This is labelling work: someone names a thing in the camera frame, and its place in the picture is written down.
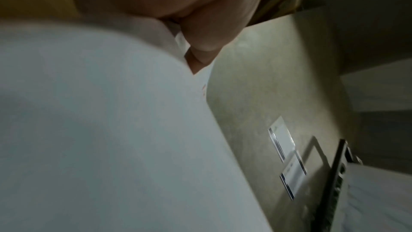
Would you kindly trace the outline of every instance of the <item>gray floor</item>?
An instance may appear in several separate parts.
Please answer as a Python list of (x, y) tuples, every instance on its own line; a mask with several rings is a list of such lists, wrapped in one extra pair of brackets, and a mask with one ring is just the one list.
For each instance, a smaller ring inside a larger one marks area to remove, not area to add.
[[(274, 231), (309, 231), (340, 138), (357, 118), (321, 9), (246, 28), (220, 53), (207, 101)], [(291, 201), (268, 127), (282, 115), (308, 170)]]

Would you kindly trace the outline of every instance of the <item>floor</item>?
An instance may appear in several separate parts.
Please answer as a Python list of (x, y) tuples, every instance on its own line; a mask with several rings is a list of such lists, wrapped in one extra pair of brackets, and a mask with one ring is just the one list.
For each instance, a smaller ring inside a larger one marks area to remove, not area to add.
[[(207, 102), (272, 229), (309, 231), (340, 138), (358, 119), (341, 84), (341, 52), (322, 9), (267, 21), (220, 53)], [(268, 127), (282, 116), (308, 170), (291, 201)]]

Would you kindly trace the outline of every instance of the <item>concrete floor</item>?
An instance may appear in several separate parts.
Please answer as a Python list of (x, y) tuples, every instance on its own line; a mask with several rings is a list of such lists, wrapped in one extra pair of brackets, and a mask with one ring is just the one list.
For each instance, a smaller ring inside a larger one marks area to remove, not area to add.
[[(246, 28), (213, 68), (208, 104), (274, 231), (309, 231), (338, 141), (356, 132), (340, 59), (315, 9)], [(280, 115), (308, 170), (294, 201), (267, 131)]]

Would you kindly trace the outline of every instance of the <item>marble surface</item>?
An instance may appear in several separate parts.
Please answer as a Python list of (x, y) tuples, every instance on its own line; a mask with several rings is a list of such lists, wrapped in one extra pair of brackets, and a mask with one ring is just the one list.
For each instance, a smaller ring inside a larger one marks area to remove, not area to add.
[[(314, 9), (244, 29), (215, 63), (208, 104), (274, 231), (309, 231), (338, 141), (356, 132), (341, 58)], [(280, 115), (308, 170), (294, 201), (267, 131)]]

